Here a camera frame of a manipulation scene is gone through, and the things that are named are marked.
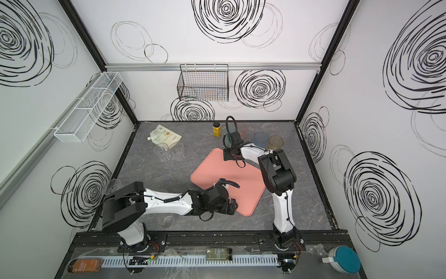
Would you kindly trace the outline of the pink plastic cup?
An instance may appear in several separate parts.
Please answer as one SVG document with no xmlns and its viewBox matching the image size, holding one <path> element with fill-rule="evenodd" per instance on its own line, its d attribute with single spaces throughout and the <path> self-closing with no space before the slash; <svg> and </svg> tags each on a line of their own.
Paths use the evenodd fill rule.
<svg viewBox="0 0 446 279">
<path fill-rule="evenodd" d="M 247 132 L 248 132 L 247 125 L 245 125 L 243 123 L 239 123 L 238 124 L 238 133 L 240 134 L 240 137 L 241 138 L 246 138 Z"/>
</svg>

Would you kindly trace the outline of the blue plastic cup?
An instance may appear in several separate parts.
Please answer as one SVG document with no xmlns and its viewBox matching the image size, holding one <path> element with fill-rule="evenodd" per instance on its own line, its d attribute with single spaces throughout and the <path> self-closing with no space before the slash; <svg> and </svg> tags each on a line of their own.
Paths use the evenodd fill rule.
<svg viewBox="0 0 446 279">
<path fill-rule="evenodd" d="M 256 146 L 259 146 L 261 148 L 266 148 L 268 146 L 268 142 L 269 142 L 269 136 L 265 132 L 257 132 L 253 136 L 253 143 Z"/>
</svg>

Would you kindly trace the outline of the amber plastic cup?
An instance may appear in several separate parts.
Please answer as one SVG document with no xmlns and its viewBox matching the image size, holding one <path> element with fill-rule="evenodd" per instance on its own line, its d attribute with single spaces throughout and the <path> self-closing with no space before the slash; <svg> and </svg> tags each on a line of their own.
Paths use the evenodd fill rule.
<svg viewBox="0 0 446 279">
<path fill-rule="evenodd" d="M 268 145 L 267 148 L 270 150 L 276 150 L 279 148 L 282 148 L 285 144 L 284 139 L 281 136 L 273 135 L 270 136 L 268 139 Z"/>
</svg>

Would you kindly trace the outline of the teal plastic cup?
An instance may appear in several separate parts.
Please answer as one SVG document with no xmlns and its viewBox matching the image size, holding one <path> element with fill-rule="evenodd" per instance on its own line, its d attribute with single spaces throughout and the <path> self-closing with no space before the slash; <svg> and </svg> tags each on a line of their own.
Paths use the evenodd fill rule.
<svg viewBox="0 0 446 279">
<path fill-rule="evenodd" d="M 229 134 L 226 134 L 223 138 L 223 143 L 225 148 L 230 148 L 232 146 L 232 140 L 231 136 Z"/>
</svg>

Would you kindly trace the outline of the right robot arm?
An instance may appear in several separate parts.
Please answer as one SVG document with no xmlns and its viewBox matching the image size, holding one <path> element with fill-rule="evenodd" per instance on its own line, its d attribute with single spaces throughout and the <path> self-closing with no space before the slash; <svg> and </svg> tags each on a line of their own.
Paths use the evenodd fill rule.
<svg viewBox="0 0 446 279">
<path fill-rule="evenodd" d="M 292 214 L 292 194 L 297 176 L 284 150 L 265 149 L 256 144 L 244 142 L 238 132 L 233 116 L 225 120 L 226 135 L 223 139 L 224 160 L 257 162 L 264 185 L 272 194 L 274 204 L 273 239 L 280 250 L 289 248 L 300 233 Z"/>
</svg>

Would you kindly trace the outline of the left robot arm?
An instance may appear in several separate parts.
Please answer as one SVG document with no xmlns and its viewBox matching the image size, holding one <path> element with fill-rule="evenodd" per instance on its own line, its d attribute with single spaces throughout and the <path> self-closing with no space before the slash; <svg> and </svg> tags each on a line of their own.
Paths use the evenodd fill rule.
<svg viewBox="0 0 446 279">
<path fill-rule="evenodd" d="M 219 179 L 208 189 L 187 189 L 182 194 L 173 194 L 152 191 L 136 181 L 104 197 L 102 232 L 117 233 L 127 245 L 133 246 L 147 239 L 146 227 L 139 221 L 145 215 L 234 215 L 238 204 L 230 198 L 229 186 L 240 188 L 236 182 Z"/>
</svg>

